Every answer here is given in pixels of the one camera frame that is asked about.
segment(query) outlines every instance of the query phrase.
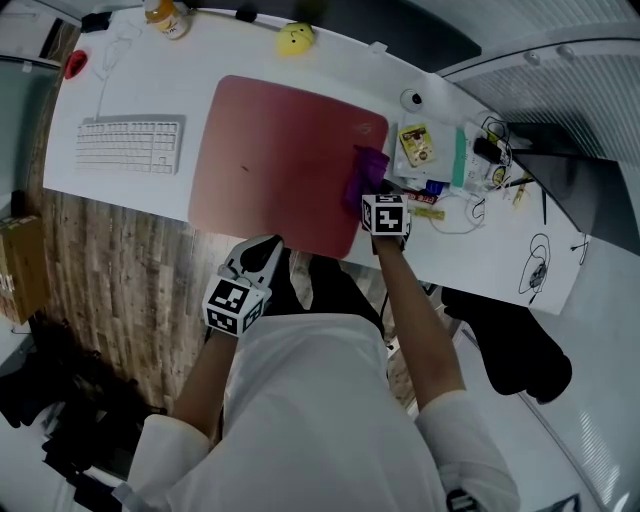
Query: cardboard box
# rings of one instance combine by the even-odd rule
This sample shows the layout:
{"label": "cardboard box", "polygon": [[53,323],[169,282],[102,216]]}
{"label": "cardboard box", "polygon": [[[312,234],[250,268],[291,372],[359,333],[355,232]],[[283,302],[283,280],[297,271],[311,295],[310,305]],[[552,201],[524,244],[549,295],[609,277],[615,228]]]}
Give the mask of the cardboard box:
{"label": "cardboard box", "polygon": [[42,220],[0,221],[0,314],[23,324],[47,301]]}

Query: tiled floor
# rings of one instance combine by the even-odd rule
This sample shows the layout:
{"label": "tiled floor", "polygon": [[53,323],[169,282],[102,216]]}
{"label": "tiled floor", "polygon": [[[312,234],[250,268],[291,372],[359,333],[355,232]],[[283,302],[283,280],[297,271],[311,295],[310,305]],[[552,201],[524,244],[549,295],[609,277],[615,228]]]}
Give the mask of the tiled floor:
{"label": "tiled floor", "polygon": [[[59,60],[78,37],[66,27]],[[202,345],[200,301],[209,275],[237,242],[202,233],[186,223],[44,190],[44,156],[57,87],[41,119],[34,148],[27,206],[45,225],[51,298],[46,313],[67,319],[77,340],[99,350],[125,378],[135,378],[153,405],[171,407]],[[303,305],[311,290],[309,256],[291,258],[292,282]],[[385,296],[380,271],[343,264],[379,309]],[[390,308],[384,317],[393,337]],[[402,354],[390,361],[392,392],[408,406],[413,389]]]}

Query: green item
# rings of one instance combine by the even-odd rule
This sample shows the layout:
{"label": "green item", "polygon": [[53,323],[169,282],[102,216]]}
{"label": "green item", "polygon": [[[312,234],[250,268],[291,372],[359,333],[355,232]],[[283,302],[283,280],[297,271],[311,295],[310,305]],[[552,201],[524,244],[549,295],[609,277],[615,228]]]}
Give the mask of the green item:
{"label": "green item", "polygon": [[453,162],[453,179],[451,184],[454,187],[462,188],[464,185],[464,166],[467,160],[467,139],[464,130],[456,129],[456,158]]}

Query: small box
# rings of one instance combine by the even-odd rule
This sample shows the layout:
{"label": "small box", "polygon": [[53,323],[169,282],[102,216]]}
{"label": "small box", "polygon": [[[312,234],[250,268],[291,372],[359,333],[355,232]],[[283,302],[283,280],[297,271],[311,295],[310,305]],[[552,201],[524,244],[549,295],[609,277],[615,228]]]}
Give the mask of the small box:
{"label": "small box", "polygon": [[22,325],[46,305],[47,271],[42,220],[0,221],[0,314]]}
{"label": "small box", "polygon": [[231,279],[211,276],[202,301],[205,323],[240,336],[262,316],[265,292]]}
{"label": "small box", "polygon": [[376,236],[405,236],[409,229],[407,196],[378,194],[362,196],[362,225]]}

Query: pink mouse pad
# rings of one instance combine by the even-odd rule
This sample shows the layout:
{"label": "pink mouse pad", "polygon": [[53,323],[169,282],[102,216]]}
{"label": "pink mouse pad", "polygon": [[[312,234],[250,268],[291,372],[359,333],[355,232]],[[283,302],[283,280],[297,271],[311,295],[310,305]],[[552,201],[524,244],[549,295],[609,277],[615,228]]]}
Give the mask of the pink mouse pad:
{"label": "pink mouse pad", "polygon": [[287,247],[347,255],[359,219],[343,201],[354,145],[381,150],[384,117],[326,96],[226,76],[200,144],[189,222],[250,238],[279,234]]}

